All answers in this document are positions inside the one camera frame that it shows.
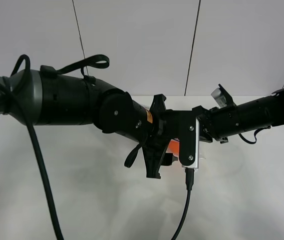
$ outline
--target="white table surface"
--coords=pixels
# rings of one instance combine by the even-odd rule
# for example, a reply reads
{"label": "white table surface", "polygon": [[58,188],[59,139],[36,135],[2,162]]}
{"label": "white table surface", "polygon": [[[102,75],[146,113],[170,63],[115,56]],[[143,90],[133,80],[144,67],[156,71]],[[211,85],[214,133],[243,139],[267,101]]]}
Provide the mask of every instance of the white table surface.
{"label": "white table surface", "polygon": [[[150,105],[152,97],[135,97]],[[254,97],[234,97],[243,103]],[[211,97],[168,97],[168,108],[215,106]],[[147,179],[142,154],[124,160],[135,143],[89,126],[38,126],[66,240],[169,240],[186,189],[179,163]],[[246,134],[252,139],[252,133]],[[262,131],[256,145],[238,136],[201,145],[206,160],[195,175],[179,240],[284,240],[284,126]],[[0,117],[0,240],[54,240],[26,127]]]}

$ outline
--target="orange label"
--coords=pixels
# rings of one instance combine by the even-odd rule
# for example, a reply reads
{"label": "orange label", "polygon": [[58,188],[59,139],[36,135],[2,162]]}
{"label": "orange label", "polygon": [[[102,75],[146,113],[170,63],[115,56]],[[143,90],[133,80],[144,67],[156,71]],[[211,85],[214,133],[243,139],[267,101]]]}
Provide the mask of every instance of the orange label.
{"label": "orange label", "polygon": [[147,113],[147,121],[150,122],[150,123],[153,123],[153,116],[152,116],[152,113],[145,109],[146,110],[146,113]]}

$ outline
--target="black strap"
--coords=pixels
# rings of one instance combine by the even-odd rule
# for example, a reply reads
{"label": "black strap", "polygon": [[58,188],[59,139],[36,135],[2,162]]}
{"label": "black strap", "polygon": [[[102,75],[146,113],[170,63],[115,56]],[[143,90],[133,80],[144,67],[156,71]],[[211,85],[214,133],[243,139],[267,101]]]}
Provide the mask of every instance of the black strap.
{"label": "black strap", "polygon": [[124,162],[124,166],[127,167],[127,168],[130,168],[136,157],[137,157],[137,153],[138,153],[138,150],[143,147],[145,144],[146,144],[146,140],[147,140],[147,134],[145,135],[143,141],[141,141],[139,144],[137,144],[136,147],[133,148],[133,150],[131,150],[130,154],[128,154],[125,162]]}
{"label": "black strap", "polygon": [[77,69],[83,69],[86,66],[93,67],[96,69],[106,69],[109,67],[109,65],[110,65],[110,59],[105,55],[98,54],[90,56],[86,59],[75,62],[73,64],[70,64],[62,69],[59,69],[57,70],[57,74],[59,75],[67,74]]}
{"label": "black strap", "polygon": [[259,129],[255,130],[255,132],[254,132],[255,141],[249,141],[249,140],[247,140],[245,137],[243,137],[242,134],[239,134],[239,136],[240,136],[240,138],[241,138],[244,142],[246,142],[247,144],[256,144],[256,141],[257,141],[256,135],[257,135],[260,131],[262,131],[262,130],[264,130],[264,129],[270,129],[270,128],[271,128],[271,127],[268,126],[268,127],[262,127],[262,128],[259,128]]}

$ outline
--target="screw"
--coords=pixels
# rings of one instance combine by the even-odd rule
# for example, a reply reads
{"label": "screw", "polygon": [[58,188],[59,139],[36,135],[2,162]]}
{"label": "screw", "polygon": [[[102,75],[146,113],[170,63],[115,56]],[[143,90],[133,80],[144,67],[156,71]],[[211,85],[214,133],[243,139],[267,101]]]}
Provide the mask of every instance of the screw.
{"label": "screw", "polygon": [[141,125],[142,125],[142,121],[138,120],[138,122],[137,122],[135,128],[138,129]]}

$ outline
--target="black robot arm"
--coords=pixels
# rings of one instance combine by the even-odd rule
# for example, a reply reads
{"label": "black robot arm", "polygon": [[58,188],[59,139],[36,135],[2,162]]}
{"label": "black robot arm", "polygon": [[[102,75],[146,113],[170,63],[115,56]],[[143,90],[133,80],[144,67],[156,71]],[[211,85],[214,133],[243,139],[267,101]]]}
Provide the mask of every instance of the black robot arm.
{"label": "black robot arm", "polygon": [[[109,59],[95,55],[63,69],[41,66],[31,70],[27,56],[26,69],[13,71],[11,77],[0,77],[0,84],[12,91],[33,125],[94,124],[103,133],[118,133],[138,143],[128,155],[125,166],[130,167],[140,148],[143,149],[148,178],[160,178],[160,166],[169,166],[176,158],[166,153],[171,139],[179,139],[179,160],[184,166],[194,164],[196,119],[200,122],[200,140],[222,143],[227,137],[266,127],[284,125],[284,89],[272,96],[236,105],[227,91],[219,85],[212,96],[220,108],[197,106],[189,111],[166,109],[162,94],[154,96],[146,109],[131,96],[111,84],[84,75],[84,67],[106,68]],[[64,75],[81,69],[82,78]],[[21,112],[0,92],[0,114],[10,114],[24,123]]]}

